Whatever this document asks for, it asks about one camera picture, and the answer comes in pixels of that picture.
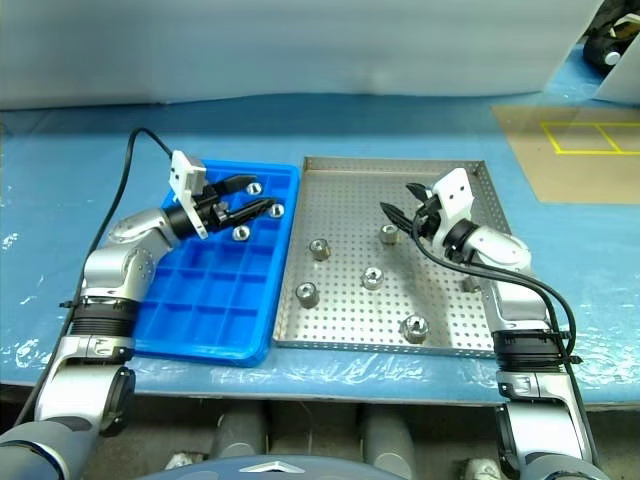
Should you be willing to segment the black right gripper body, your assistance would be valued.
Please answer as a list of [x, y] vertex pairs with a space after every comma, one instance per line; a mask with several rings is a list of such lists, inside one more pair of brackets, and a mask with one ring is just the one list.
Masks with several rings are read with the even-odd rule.
[[441, 202], [436, 195], [427, 194], [419, 197], [421, 205], [416, 210], [415, 226], [412, 230], [412, 239], [419, 238], [432, 241], [441, 224]]

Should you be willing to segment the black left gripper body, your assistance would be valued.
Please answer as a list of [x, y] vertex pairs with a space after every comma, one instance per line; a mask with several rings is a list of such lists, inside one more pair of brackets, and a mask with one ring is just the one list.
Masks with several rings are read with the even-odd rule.
[[207, 232], [218, 232], [233, 226], [222, 198], [231, 192], [230, 180], [224, 179], [204, 186], [202, 193], [194, 197], [195, 209]]

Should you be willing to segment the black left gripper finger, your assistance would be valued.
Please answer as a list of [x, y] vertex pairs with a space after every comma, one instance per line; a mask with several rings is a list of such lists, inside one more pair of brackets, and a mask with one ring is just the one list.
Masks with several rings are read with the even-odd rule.
[[251, 183], [255, 182], [255, 175], [239, 174], [226, 177], [219, 181], [219, 194], [231, 195], [238, 191], [245, 190]]
[[230, 211], [227, 215], [229, 223], [246, 223], [265, 213], [274, 205], [273, 198], [263, 198], [251, 201], [238, 210]]

